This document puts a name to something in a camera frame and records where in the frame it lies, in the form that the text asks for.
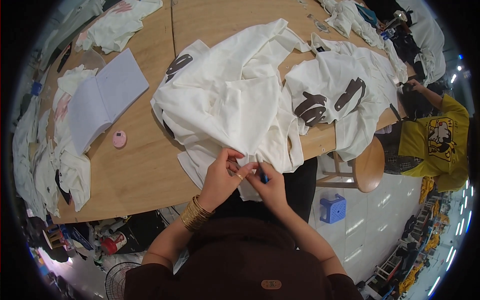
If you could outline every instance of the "pink timer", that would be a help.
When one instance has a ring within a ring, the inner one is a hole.
[[[123,130],[115,131],[113,133],[113,145],[120,149],[127,143],[127,135]]]

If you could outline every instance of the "red container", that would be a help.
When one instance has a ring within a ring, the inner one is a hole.
[[[101,242],[103,252],[112,255],[127,243],[127,237],[120,231],[115,232]]]

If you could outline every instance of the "pen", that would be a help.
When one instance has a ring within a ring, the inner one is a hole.
[[[70,42],[70,44],[67,46],[67,50],[65,51],[65,54],[61,58],[60,65],[57,69],[57,73],[60,73],[61,69],[63,68],[63,65],[67,62],[67,59],[70,56],[70,53],[72,52],[72,43],[73,42]]]
[[[260,181],[263,182],[263,183],[267,183],[268,182],[268,177],[265,174],[264,170],[262,169],[262,166],[260,165],[260,163],[263,162],[263,160],[258,154],[256,154],[256,157],[257,157],[257,161],[258,161],[257,171],[259,172],[258,175],[260,175]]]

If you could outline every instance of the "brown shirt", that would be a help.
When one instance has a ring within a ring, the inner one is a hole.
[[[325,276],[320,261],[295,250],[286,231],[257,219],[209,221],[188,248],[175,275],[161,264],[128,271],[125,300],[362,299],[350,277]]]

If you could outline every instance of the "bracelet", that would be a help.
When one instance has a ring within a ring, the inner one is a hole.
[[[198,197],[199,195],[192,197],[192,200],[188,202],[187,207],[180,215],[180,219],[182,220],[185,228],[191,232],[198,230],[202,224],[208,221],[209,217],[213,216],[215,213],[215,210],[211,213],[205,210],[198,203]]]

